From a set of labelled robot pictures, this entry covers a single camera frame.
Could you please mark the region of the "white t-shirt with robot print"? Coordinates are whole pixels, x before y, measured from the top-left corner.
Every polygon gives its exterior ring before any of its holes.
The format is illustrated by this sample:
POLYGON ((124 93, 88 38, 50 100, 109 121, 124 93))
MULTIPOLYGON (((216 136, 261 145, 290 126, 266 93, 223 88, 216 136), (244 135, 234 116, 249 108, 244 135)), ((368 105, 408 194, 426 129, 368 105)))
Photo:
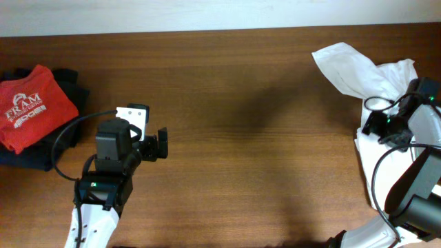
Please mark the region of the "white t-shirt with robot print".
MULTIPOLYGON (((412 79, 417 78, 414 60, 404 59, 395 63, 375 65, 371 59, 352 46, 340 42, 311 53, 316 65, 330 83, 342 94, 365 100, 381 96, 397 100, 404 95, 412 79)), ((378 137, 356 131, 354 143, 360 155, 365 173, 369 197, 373 169, 378 159, 391 147, 378 143, 378 137)), ((393 152, 380 164, 376 175, 375 193, 381 208, 392 185, 412 164, 414 149, 393 152)))

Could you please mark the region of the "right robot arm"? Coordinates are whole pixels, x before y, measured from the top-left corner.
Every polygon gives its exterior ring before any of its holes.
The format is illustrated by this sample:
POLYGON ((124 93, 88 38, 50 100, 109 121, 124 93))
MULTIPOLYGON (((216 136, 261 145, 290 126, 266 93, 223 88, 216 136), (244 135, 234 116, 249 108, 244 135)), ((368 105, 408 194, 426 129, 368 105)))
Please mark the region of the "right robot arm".
POLYGON ((430 78, 410 82, 390 106, 371 110, 361 132, 390 148, 373 166, 371 197, 378 217, 351 231, 343 230, 326 247, 400 247, 440 238, 440 83, 430 78), (389 108, 396 112, 388 113, 389 108), (412 163, 398 177, 400 162, 387 173, 393 183, 378 201, 380 167, 394 152, 411 152, 412 163))

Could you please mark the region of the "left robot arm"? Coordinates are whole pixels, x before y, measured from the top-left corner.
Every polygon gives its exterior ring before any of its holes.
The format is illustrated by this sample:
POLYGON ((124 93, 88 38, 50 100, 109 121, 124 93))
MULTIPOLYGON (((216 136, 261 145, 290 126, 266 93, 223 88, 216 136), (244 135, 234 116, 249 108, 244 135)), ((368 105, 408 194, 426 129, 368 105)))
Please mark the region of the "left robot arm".
POLYGON ((106 247, 133 190, 137 167, 168 156, 167 129, 146 134, 150 108, 130 103, 113 111, 95 135, 96 152, 74 182, 66 247, 106 247))

